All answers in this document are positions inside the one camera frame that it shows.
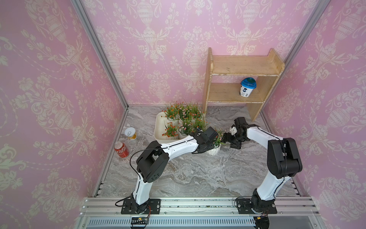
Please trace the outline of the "pink flower pot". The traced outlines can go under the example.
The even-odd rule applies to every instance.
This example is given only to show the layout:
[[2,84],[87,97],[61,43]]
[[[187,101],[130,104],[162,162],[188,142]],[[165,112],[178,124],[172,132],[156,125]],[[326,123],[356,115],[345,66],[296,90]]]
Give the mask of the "pink flower pot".
[[218,133],[218,137],[214,142],[214,148],[212,150],[207,151],[207,153],[211,156],[217,155],[218,152],[220,151],[220,148],[221,148],[221,145],[222,145],[221,139],[224,135],[224,132],[223,132],[222,129],[218,129],[218,130],[216,130],[216,132]]
[[182,124],[179,127],[178,131],[182,138],[188,136],[192,131],[192,120],[184,119],[181,121]]
[[179,103],[178,104],[178,114],[182,122],[192,120],[192,105],[190,103]]

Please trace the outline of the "potted plant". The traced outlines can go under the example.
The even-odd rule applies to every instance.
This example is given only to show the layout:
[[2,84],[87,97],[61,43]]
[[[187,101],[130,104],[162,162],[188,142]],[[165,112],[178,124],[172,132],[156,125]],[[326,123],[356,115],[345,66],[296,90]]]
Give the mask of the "potted plant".
[[191,113],[192,119],[194,119],[194,120],[203,119],[204,113],[202,112],[201,106],[198,104],[193,104],[191,106],[190,113]]

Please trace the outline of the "red flower pot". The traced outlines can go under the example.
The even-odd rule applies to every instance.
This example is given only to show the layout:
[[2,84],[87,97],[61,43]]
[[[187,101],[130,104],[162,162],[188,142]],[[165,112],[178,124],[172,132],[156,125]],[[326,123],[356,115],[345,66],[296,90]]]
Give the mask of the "red flower pot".
[[179,139],[178,126],[176,124],[174,124],[173,122],[168,122],[165,125],[165,129],[164,129],[164,132],[162,133],[162,136],[164,136],[170,140]]

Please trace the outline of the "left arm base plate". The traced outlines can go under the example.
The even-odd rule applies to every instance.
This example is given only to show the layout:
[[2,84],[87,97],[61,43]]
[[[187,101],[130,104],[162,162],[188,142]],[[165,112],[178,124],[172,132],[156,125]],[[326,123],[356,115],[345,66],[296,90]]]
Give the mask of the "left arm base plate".
[[149,199],[142,205],[138,205],[134,199],[124,200],[121,214],[132,215],[132,214],[160,214],[161,199]]

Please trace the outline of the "orange flower pot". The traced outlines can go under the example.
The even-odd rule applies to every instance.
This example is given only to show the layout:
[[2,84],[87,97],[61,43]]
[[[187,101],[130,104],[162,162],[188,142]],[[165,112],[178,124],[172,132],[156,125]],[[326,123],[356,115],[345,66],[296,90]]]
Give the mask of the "orange flower pot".
[[197,132],[198,130],[205,131],[207,129],[206,127],[206,121],[203,119],[195,119],[192,124],[192,131]]
[[170,122],[178,122],[179,119],[179,107],[180,105],[177,103],[168,104],[165,109],[163,109],[163,112],[165,114],[165,117]]

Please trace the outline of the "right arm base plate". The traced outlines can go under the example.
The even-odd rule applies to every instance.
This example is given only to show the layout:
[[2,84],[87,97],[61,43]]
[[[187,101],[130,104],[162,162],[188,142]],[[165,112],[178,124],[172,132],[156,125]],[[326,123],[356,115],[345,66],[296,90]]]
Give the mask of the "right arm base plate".
[[237,208],[239,214],[277,214],[274,201],[275,200],[264,201],[257,198],[252,200],[244,197],[237,197],[234,200],[234,206]]

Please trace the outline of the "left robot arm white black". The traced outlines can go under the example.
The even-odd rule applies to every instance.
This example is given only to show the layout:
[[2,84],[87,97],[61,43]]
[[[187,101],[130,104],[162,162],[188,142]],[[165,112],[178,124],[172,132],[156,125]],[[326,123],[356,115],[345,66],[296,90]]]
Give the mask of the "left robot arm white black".
[[151,142],[136,160],[137,183],[130,195],[133,213],[142,214],[148,208],[150,191],[155,182],[164,172],[169,161],[185,154],[202,154],[214,148],[219,134],[213,129],[191,132],[183,139],[160,144]]

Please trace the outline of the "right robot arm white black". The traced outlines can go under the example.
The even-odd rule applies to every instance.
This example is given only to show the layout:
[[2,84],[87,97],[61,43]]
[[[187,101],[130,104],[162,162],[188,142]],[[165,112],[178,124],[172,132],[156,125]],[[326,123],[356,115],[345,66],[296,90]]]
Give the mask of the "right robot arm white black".
[[253,191],[251,209],[255,213],[277,213],[275,200],[284,184],[302,171],[302,162],[297,145],[292,138],[273,135],[256,125],[248,127],[232,126],[224,133],[221,142],[231,148],[240,149],[245,141],[255,141],[267,149],[268,173],[262,184]]

